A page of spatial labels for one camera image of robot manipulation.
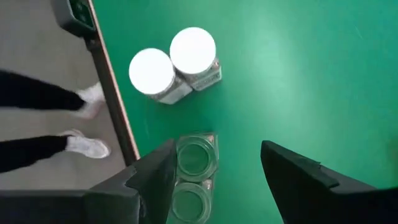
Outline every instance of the white lid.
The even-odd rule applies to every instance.
[[[204,29],[189,27],[173,38],[170,58],[175,68],[181,72],[200,73],[209,69],[216,58],[216,44]]]
[[[130,81],[143,94],[154,95],[166,90],[174,80],[169,56],[159,49],[144,49],[131,60]]]

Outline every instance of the green floor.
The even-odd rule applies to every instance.
[[[280,223],[260,162],[272,140],[375,187],[398,184],[397,1],[94,0],[138,148],[193,131],[219,136],[209,223]],[[223,80],[173,106],[130,84],[139,50],[168,53],[198,26]]]

